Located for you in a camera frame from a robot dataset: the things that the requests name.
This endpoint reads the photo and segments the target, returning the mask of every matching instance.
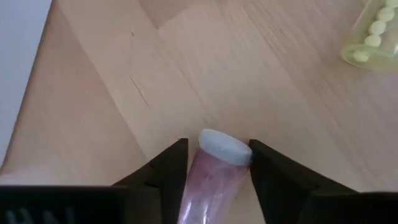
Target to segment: pill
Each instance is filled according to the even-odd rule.
[[[393,7],[384,7],[380,9],[380,11],[377,14],[377,19],[380,21],[388,22],[394,18],[395,11]]]
[[[370,35],[365,38],[364,43],[370,47],[378,47],[381,44],[381,37],[379,35]]]
[[[386,23],[383,21],[373,22],[369,28],[369,33],[374,35],[380,35],[386,31]]]
[[[398,7],[398,0],[386,0],[386,6]]]
[[[353,53],[353,58],[357,62],[367,62],[369,60],[369,53],[362,50],[356,50]]]

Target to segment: pink tube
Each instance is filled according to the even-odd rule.
[[[216,224],[248,171],[252,152],[227,134],[204,129],[185,183],[178,224]]]

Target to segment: wooden table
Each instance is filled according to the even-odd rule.
[[[360,0],[55,0],[1,184],[110,185],[178,138],[258,139],[398,189],[398,75],[339,57]],[[225,223],[263,223],[249,178]]]

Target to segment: cylindrical container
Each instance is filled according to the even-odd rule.
[[[397,70],[398,0],[369,0],[341,56],[359,67]]]
[[[227,134],[204,129],[185,183],[178,224],[216,224],[248,171],[252,151]]]

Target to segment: white lid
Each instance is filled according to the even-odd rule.
[[[208,154],[230,164],[247,166],[251,162],[252,150],[248,145],[219,131],[202,130],[199,146]]]

